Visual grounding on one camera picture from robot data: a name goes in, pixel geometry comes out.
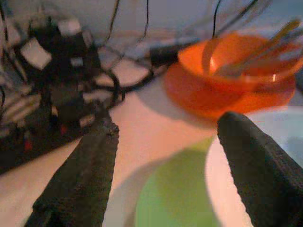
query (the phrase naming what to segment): table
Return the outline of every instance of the table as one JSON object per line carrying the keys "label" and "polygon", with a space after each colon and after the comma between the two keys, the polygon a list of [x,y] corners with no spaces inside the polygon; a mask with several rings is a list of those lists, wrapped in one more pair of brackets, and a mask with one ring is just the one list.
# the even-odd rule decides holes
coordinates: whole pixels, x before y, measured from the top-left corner
{"label": "table", "polygon": [[[296,91],[290,105],[303,105],[301,93]],[[148,176],[182,148],[215,135],[215,124],[176,107],[165,95],[162,78],[128,94],[110,115],[120,128],[120,140],[103,227],[133,227],[136,201]],[[23,226],[33,202],[78,142],[0,176],[1,224]]]}

